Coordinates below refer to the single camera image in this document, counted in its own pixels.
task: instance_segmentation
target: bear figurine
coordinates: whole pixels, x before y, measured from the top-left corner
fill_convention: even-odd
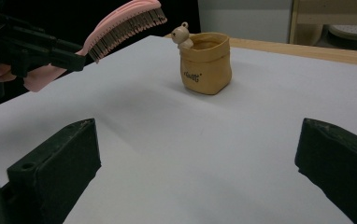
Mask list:
[[[179,49],[190,49],[193,47],[193,42],[190,39],[190,32],[188,31],[188,22],[183,22],[181,26],[172,31],[171,35],[173,42],[178,44]]]

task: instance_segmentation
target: white object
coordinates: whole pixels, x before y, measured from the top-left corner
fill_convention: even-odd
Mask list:
[[[357,40],[357,25],[330,25],[329,31],[344,39]]]
[[[186,90],[176,45],[149,36],[0,105],[6,169],[95,118],[102,167],[64,224],[352,223],[294,156],[305,117],[357,134],[357,65],[231,48],[218,95]]]

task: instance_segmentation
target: pink hairbrush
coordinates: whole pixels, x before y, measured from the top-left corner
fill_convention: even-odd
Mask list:
[[[158,0],[132,0],[102,19],[77,54],[89,54],[98,63],[125,39],[165,22],[167,19]],[[24,87],[40,91],[65,71],[52,65],[39,67],[27,74]]]

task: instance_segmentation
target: white wall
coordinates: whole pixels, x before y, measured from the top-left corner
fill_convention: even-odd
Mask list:
[[[202,32],[288,43],[292,0],[198,0],[198,4]]]

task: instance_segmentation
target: small bag-shaped container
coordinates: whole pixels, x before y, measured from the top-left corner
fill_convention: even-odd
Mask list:
[[[229,36],[219,33],[192,35],[193,47],[180,49],[180,72],[184,86],[214,95],[232,78]]]

